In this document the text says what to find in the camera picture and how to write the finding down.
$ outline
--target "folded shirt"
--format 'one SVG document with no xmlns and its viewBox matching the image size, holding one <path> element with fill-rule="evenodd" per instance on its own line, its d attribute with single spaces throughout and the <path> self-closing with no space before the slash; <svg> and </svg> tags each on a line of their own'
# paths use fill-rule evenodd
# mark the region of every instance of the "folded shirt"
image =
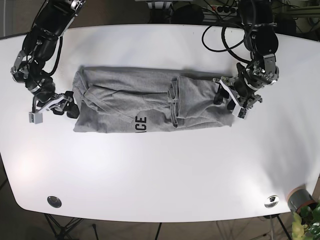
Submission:
<svg viewBox="0 0 320 240">
<path fill-rule="evenodd" d="M 74 77 L 80 108 L 74 131 L 172 132 L 231 126 L 228 100 L 214 105 L 212 73 L 83 67 Z"/>
</svg>

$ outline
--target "power strip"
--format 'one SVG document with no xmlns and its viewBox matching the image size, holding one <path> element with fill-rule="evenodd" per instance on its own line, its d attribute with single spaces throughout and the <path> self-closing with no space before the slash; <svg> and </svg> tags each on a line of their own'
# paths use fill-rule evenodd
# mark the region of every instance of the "power strip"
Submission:
<svg viewBox="0 0 320 240">
<path fill-rule="evenodd" d="M 221 16 L 236 17 L 238 15 L 238 8 L 233 6 L 211 5 L 211 9 L 209 6 L 207 9 L 211 11 L 215 10 Z"/>
</svg>

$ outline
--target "black lettering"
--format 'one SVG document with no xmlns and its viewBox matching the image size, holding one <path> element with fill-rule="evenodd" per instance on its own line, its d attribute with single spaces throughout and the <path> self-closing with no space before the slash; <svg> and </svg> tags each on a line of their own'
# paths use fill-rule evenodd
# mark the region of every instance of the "black lettering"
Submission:
<svg viewBox="0 0 320 240">
<path fill-rule="evenodd" d="M 147 118 L 144 117 L 144 120 L 143 120 L 142 118 L 139 118 L 139 119 L 138 119 L 138 117 L 136 116 L 136 117 L 135 117 L 135 122 L 136 122 L 136 123 L 146 124 L 146 123 L 147 123 Z"/>
<path fill-rule="evenodd" d="M 142 128 L 139 128 L 139 126 L 140 126 L 140 124 L 136 124 L 135 125 L 135 130 L 137 130 L 137 131 L 145 131 L 145 130 L 147 130 L 147 126 L 146 125 L 142 124 L 141 125 Z"/>
</svg>

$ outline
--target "green leaf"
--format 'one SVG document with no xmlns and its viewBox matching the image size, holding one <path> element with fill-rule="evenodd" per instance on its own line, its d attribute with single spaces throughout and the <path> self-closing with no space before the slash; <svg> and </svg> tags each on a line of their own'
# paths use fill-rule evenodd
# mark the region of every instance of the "green leaf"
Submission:
<svg viewBox="0 0 320 240">
<path fill-rule="evenodd" d="M 320 234 L 314 235 L 312 239 L 313 240 L 319 240 L 320 239 Z"/>
<path fill-rule="evenodd" d="M 320 222 L 320 205 L 318 204 L 316 208 L 312 211 L 313 219 L 316 222 Z"/>
<path fill-rule="evenodd" d="M 312 224 L 312 226 L 310 226 L 309 228 L 309 233 L 311 233 L 314 236 L 320 234 L 320 223 L 315 222 L 314 224 Z"/>
<path fill-rule="evenodd" d="M 304 227 L 297 221 L 292 223 L 292 236 L 293 235 L 297 238 L 302 238 L 305 235 Z"/>
<path fill-rule="evenodd" d="M 309 206 L 303 206 L 300 211 L 300 216 L 302 218 L 306 218 L 309 216 L 310 213 L 312 213 L 311 208 Z"/>
<path fill-rule="evenodd" d="M 294 219 L 295 222 L 297 222 L 297 223 L 299 223 L 299 224 L 301 224 L 301 222 L 302 222 L 301 217 L 300 217 L 299 214 L 296 213 L 296 212 L 293 212 L 293 219 Z"/>
</svg>

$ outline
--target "round grommet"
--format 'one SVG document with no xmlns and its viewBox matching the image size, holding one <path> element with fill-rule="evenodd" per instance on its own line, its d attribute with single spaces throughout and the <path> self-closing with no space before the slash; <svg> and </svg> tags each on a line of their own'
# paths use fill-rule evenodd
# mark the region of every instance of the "round grommet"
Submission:
<svg viewBox="0 0 320 240">
<path fill-rule="evenodd" d="M 264 206 L 267 209 L 273 208 L 275 205 L 277 205 L 279 202 L 278 196 L 270 196 L 267 198 L 267 200 L 264 202 Z"/>
<path fill-rule="evenodd" d="M 48 203 L 50 204 L 51 207 L 54 207 L 56 209 L 60 208 L 62 203 L 59 198 L 56 196 L 48 196 L 47 198 Z"/>
</svg>

